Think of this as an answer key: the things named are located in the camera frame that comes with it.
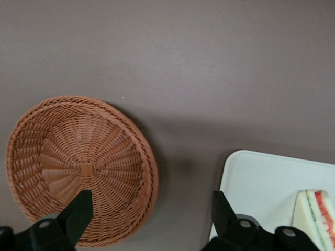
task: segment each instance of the screw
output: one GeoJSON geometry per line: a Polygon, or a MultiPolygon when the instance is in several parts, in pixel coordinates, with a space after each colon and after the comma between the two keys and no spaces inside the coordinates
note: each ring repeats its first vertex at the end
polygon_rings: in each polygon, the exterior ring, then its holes
{"type": "Polygon", "coordinates": [[[240,221],[240,225],[245,227],[246,229],[250,228],[251,227],[251,224],[249,221],[246,221],[246,220],[242,220],[240,221]]]}
{"type": "Polygon", "coordinates": [[[50,225],[50,222],[49,221],[43,221],[40,225],[39,225],[39,228],[42,229],[44,227],[47,227],[50,225]]]}
{"type": "Polygon", "coordinates": [[[288,237],[295,237],[295,232],[292,229],[283,229],[283,233],[288,237]]]}

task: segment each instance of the basket center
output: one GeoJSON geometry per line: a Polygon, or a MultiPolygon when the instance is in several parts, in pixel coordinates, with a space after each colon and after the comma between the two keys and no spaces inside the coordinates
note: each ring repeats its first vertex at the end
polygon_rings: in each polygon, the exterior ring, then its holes
{"type": "Polygon", "coordinates": [[[92,163],[79,163],[79,167],[81,170],[81,177],[91,177],[94,176],[94,169],[92,163]]]}

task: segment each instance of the gray table surface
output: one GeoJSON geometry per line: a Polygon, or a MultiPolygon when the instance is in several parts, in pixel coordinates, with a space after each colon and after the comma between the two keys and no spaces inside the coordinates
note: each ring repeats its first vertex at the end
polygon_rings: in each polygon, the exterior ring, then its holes
{"type": "Polygon", "coordinates": [[[146,225],[99,250],[200,250],[234,150],[335,163],[334,24],[334,1],[1,1],[0,225],[31,225],[5,175],[17,119],[85,95],[139,126],[160,172],[146,225]]]}

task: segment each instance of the wicker basket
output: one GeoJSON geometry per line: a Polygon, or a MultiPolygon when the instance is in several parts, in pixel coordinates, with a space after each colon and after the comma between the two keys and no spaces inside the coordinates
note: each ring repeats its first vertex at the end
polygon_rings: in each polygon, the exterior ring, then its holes
{"type": "Polygon", "coordinates": [[[87,97],[45,100],[17,122],[7,177],[30,220],[57,213],[91,190],[94,216],[78,242],[118,243],[140,229],[158,192],[158,171],[140,130],[112,106],[87,97]]]}

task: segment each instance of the white plate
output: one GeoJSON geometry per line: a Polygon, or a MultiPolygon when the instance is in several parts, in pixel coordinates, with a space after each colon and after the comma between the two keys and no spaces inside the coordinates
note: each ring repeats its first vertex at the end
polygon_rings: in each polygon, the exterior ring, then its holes
{"type": "MultiPolygon", "coordinates": [[[[267,231],[290,226],[299,190],[326,190],[335,205],[335,165],[240,150],[226,160],[220,191],[235,214],[256,218],[267,231]]],[[[210,239],[217,236],[212,225],[210,239]]]]}

